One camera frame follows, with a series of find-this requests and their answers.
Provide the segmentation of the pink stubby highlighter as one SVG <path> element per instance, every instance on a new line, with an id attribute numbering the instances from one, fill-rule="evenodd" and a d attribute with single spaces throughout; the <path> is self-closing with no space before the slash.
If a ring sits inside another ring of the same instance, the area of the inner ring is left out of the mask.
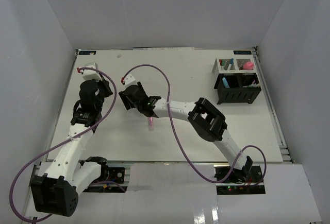
<path id="1" fill-rule="evenodd" d="M 149 131 L 153 131 L 154 130 L 153 118 L 152 117 L 148 117 L 147 118 L 147 122 L 148 122 L 148 130 Z"/>

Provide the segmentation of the blue stubby highlighter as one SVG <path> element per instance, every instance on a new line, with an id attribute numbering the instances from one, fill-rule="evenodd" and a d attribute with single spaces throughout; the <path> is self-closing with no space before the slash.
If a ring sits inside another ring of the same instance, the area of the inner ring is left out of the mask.
<path id="1" fill-rule="evenodd" d="M 229 84 L 228 84 L 228 82 L 227 82 L 227 79 L 226 79 L 225 77 L 222 78 L 222 82 L 223 82 L 223 85 L 224 85 L 224 87 L 225 87 L 226 89 L 229 89 L 229 88 L 230 88 L 230 86 L 229 86 Z"/>

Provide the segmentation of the blue capped marker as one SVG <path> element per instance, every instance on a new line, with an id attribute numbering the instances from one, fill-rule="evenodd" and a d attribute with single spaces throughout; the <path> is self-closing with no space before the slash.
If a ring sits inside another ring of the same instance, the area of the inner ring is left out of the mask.
<path id="1" fill-rule="evenodd" d="M 230 61 L 229 61 L 229 63 L 228 63 L 228 67 L 227 67 L 227 71 L 230 71 L 231 69 L 232 69 L 232 66 L 234 65 L 234 59 L 233 58 L 231 58 L 230 59 Z"/>

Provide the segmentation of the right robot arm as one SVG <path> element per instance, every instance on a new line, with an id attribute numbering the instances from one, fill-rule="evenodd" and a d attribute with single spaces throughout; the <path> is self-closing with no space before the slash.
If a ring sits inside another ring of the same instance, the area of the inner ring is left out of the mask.
<path id="1" fill-rule="evenodd" d="M 245 182 L 252 175 L 252 159 L 241 151 L 231 137 L 225 116 L 206 98 L 196 102 L 167 101 L 160 96 L 147 96 L 142 84 L 122 81 L 119 96 L 127 110 L 137 109 L 146 117 L 170 118 L 189 122 L 203 140 L 213 143 L 233 169 L 233 177 Z"/>

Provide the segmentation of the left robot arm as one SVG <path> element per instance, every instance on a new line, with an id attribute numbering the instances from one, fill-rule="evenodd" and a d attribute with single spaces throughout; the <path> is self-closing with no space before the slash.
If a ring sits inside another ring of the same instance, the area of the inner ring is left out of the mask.
<path id="1" fill-rule="evenodd" d="M 90 183 L 108 179 L 104 158 L 87 159 L 80 169 L 76 167 L 102 118 L 104 100 L 110 95 L 112 91 L 106 80 L 86 80 L 80 85 L 68 142 L 61 146 L 44 174 L 35 176 L 30 184 L 36 211 L 70 217 L 77 208 L 79 195 Z"/>

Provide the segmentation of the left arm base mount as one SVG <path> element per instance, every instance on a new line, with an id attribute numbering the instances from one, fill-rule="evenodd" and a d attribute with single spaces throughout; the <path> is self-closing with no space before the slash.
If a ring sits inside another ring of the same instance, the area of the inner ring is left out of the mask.
<path id="1" fill-rule="evenodd" d="M 125 179 L 125 167 L 109 167 L 105 175 L 94 180 L 84 193 L 125 193 L 128 180 Z"/>

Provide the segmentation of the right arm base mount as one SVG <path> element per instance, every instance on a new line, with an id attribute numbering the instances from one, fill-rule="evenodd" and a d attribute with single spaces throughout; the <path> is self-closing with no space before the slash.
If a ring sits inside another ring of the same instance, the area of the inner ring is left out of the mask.
<path id="1" fill-rule="evenodd" d="M 266 189 L 263 181 L 257 186 L 255 184 L 262 178 L 260 166 L 252 166 L 250 174 L 247 178 L 238 177 L 231 173 L 229 178 L 224 182 L 216 185 L 218 196 L 234 196 L 234 195 L 264 195 Z"/>

